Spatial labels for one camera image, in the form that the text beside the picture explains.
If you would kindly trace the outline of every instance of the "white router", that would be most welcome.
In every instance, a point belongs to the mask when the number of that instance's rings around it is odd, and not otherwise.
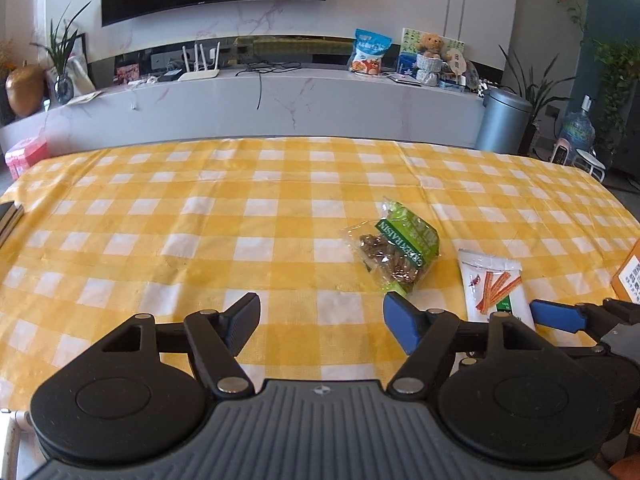
[[[187,72],[182,74],[178,81],[194,81],[196,79],[212,79],[216,77],[220,73],[220,69],[218,68],[218,58],[220,57],[220,42],[218,42],[218,46],[216,48],[212,48],[209,52],[209,56],[211,60],[215,60],[215,64],[212,70],[207,66],[207,58],[204,56],[204,47],[200,44],[200,54],[202,55],[202,65],[203,69],[200,70],[200,61],[198,60],[198,45],[195,45],[195,71],[192,72],[189,63],[187,62],[187,49],[186,47],[182,48],[182,52],[184,54],[184,62]]]

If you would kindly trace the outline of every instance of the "trash can lid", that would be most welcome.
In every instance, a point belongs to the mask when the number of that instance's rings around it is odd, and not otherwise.
[[[530,113],[533,110],[533,105],[526,99],[499,88],[492,88],[489,96],[500,103],[516,108],[517,110],[522,110],[523,112]]]

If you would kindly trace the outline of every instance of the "green raisin package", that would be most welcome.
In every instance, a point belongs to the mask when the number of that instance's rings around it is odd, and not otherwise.
[[[383,203],[386,216],[343,231],[384,292],[407,296],[440,255],[431,225],[399,202]]]

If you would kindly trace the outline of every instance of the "white snack packet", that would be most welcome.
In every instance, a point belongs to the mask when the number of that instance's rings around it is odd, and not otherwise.
[[[524,295],[519,262],[465,249],[458,251],[458,262],[469,321],[488,322],[492,312],[509,312],[536,329]]]

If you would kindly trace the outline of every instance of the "snack bag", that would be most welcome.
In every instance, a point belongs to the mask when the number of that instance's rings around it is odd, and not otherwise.
[[[391,38],[368,30],[356,29],[349,70],[359,74],[380,75],[382,57],[391,46]]]
[[[492,312],[509,312],[536,329],[522,288],[522,266],[498,256],[458,251],[469,321],[488,322]]]
[[[384,292],[405,296],[427,273],[440,254],[436,229],[401,203],[387,200],[386,217],[344,231]]]

